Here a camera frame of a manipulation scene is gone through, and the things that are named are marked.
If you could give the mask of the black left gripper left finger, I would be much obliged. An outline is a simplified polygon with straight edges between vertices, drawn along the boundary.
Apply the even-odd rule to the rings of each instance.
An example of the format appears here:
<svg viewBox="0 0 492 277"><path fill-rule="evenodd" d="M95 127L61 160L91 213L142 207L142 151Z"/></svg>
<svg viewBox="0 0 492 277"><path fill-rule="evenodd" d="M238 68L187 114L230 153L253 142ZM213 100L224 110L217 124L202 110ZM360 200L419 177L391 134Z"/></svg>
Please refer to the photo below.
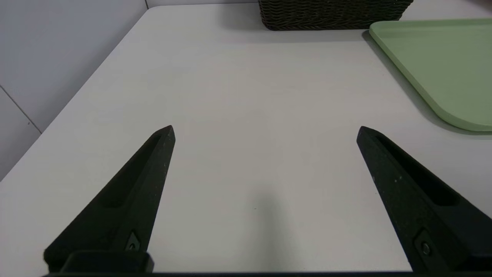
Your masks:
<svg viewBox="0 0 492 277"><path fill-rule="evenodd" d="M175 145L154 132L45 249L49 272L152 272L148 246Z"/></svg>

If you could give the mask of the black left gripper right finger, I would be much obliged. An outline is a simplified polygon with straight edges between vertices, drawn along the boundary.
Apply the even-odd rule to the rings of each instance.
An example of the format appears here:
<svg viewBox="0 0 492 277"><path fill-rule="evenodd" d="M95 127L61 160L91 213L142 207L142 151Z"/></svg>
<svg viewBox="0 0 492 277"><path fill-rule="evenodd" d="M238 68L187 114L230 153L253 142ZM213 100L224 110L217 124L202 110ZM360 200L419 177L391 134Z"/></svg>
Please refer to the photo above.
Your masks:
<svg viewBox="0 0 492 277"><path fill-rule="evenodd" d="M490 217L379 131L357 144L413 272L491 272Z"/></svg>

